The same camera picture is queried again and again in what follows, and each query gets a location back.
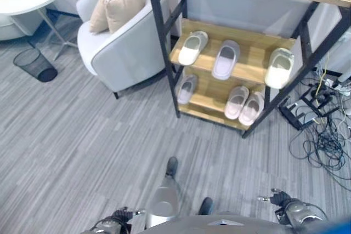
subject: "white armchair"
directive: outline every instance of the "white armchair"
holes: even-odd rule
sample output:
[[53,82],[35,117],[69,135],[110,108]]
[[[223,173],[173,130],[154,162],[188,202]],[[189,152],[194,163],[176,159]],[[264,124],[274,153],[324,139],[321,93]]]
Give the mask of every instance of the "white armchair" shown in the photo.
[[42,21],[36,11],[17,16],[0,14],[0,41],[32,36]]
[[[116,98],[117,92],[160,72],[162,59],[150,0],[145,7],[115,33],[89,32],[89,19],[98,0],[79,0],[77,11],[83,25],[77,36],[78,48],[88,71],[97,76]],[[161,0],[164,19],[168,18],[167,0]]]

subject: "armchair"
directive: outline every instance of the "armchair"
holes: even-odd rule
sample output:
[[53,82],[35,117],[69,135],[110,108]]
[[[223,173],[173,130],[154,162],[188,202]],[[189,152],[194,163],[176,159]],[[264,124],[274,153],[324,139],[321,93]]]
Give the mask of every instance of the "armchair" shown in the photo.
[[[150,0],[145,7],[115,33],[89,32],[89,19],[98,0],[78,0],[76,7],[83,20],[77,36],[78,48],[87,70],[97,76],[116,98],[120,90],[160,72],[165,63]],[[164,19],[167,0],[161,0]]]

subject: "shoe rack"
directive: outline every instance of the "shoe rack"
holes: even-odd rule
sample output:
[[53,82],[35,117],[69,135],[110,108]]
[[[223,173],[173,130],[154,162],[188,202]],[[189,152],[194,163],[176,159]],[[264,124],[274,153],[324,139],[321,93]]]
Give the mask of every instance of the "shoe rack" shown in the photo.
[[[350,26],[350,5],[351,0],[311,0],[312,3],[302,17],[291,38],[270,36],[250,31],[238,30],[235,28],[207,24],[201,21],[186,19],[186,0],[181,0],[167,21],[163,20],[159,0],[151,0],[154,17],[161,43],[163,58],[165,60],[167,77],[171,88],[174,108],[177,117],[180,113],[186,113],[208,121],[220,123],[235,129],[243,130],[242,137],[247,137],[271,111],[289,94],[299,81],[318,63],[327,51],[338,41],[340,36]],[[312,16],[319,2],[331,3],[339,6],[342,18],[339,24],[329,33],[321,45],[314,52],[311,51],[309,40],[309,29],[307,21]],[[167,53],[165,39],[172,25],[182,13],[182,35],[178,39],[170,54]],[[205,31],[208,34],[208,43],[200,56],[191,66],[178,67],[176,73],[172,72],[173,65],[179,65],[179,52],[191,32]],[[280,91],[272,91],[265,87],[264,77],[268,68],[269,57],[276,48],[290,49],[296,39],[301,40],[303,66]],[[231,77],[226,81],[215,79],[211,75],[217,53],[222,42],[232,39],[240,45],[240,58],[235,65]],[[191,97],[189,104],[178,105],[176,95],[176,84],[185,74],[195,74],[199,78],[195,94]],[[227,103],[231,89],[238,85],[246,86],[251,92],[261,91],[265,88],[265,107],[260,117],[250,126],[244,126],[238,120],[229,120],[224,115],[224,107]]]

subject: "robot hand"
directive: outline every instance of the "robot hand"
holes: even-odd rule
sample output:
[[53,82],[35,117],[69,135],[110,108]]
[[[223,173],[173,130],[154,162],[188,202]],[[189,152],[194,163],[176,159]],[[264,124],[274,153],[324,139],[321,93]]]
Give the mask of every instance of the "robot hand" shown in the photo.
[[278,222],[282,225],[291,225],[294,229],[299,229],[312,221],[322,220],[315,215],[305,202],[297,198],[291,198],[286,192],[279,189],[272,189],[272,197],[259,196],[260,201],[270,201],[280,208],[275,211]]

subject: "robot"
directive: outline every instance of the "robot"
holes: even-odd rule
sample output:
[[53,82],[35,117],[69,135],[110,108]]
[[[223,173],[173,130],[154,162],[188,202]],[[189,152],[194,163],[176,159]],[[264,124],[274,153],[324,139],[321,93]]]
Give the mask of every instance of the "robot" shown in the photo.
[[327,221],[323,221],[308,208],[311,204],[291,198],[279,189],[272,189],[274,193],[272,197],[258,197],[260,201],[279,206],[275,211],[279,224],[244,216],[212,215],[213,201],[209,197],[203,200],[197,216],[178,218],[179,202],[174,179],[177,168],[177,159],[171,157],[165,178],[147,210],[128,212],[126,207],[119,209],[82,234],[129,234],[131,225],[127,224],[127,221],[143,213],[146,213],[146,224],[145,231],[140,234],[290,234],[320,233],[318,230],[325,230]]

